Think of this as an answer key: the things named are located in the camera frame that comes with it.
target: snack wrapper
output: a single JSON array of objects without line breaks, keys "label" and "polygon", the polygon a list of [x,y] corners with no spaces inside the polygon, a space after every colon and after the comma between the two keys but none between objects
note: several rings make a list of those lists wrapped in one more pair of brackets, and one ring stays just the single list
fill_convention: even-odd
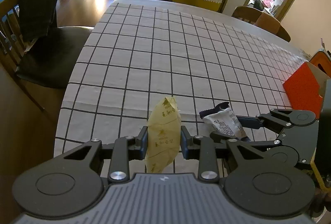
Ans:
[{"label": "snack wrapper", "polygon": [[163,98],[150,115],[145,165],[148,173],[161,173],[179,152],[181,118],[174,97]]},{"label": "snack wrapper", "polygon": [[203,122],[212,128],[211,131],[232,135],[241,141],[250,141],[240,121],[229,107],[229,102],[219,103],[214,108],[200,111],[199,114]]}]

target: round joint disc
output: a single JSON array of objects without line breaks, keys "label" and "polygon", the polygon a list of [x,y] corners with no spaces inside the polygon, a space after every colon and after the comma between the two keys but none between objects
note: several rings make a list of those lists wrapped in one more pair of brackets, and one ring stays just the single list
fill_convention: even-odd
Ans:
[{"label": "round joint disc", "polygon": [[301,171],[264,158],[239,164],[227,176],[224,190],[237,206],[251,214],[285,217],[297,214],[309,205],[315,185]]},{"label": "round joint disc", "polygon": [[291,113],[289,116],[295,125],[307,125],[316,119],[315,113],[309,110],[295,110],[295,113]]},{"label": "round joint disc", "polygon": [[265,153],[292,167],[294,167],[299,160],[297,151],[287,146],[275,147],[267,150]]},{"label": "round joint disc", "polygon": [[13,196],[28,213],[47,219],[78,214],[102,194],[100,176],[77,161],[57,165],[43,163],[20,175]]}]

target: cardboard box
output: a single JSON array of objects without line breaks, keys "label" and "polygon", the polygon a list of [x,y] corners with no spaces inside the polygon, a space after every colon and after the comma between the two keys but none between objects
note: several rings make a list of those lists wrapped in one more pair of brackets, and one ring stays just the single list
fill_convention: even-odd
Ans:
[{"label": "cardboard box", "polygon": [[309,62],[303,63],[284,83],[284,89],[293,109],[310,110],[319,118],[325,84],[330,79]]}]

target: dark green cloth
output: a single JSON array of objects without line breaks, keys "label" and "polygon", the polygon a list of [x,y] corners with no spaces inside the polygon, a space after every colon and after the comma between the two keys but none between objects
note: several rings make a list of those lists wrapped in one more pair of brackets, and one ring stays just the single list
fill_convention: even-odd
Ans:
[{"label": "dark green cloth", "polygon": [[56,26],[58,0],[19,0],[19,28],[23,41],[46,36]]}]

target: dining table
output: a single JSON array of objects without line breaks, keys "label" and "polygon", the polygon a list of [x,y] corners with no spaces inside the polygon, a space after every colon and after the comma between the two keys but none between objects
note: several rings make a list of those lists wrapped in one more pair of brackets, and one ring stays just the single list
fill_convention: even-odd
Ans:
[{"label": "dining table", "polygon": [[[174,96],[191,136],[209,136],[199,112],[229,102],[236,115],[291,109],[283,82],[305,62],[301,51],[244,21],[158,0],[115,0],[95,25],[71,74],[54,157],[91,139],[137,136],[155,105]],[[244,128],[252,141],[275,140]],[[222,160],[220,175],[226,176]],[[107,174],[109,160],[102,174]],[[163,173],[198,171],[181,152]],[[130,174],[145,172],[130,161]]]}]

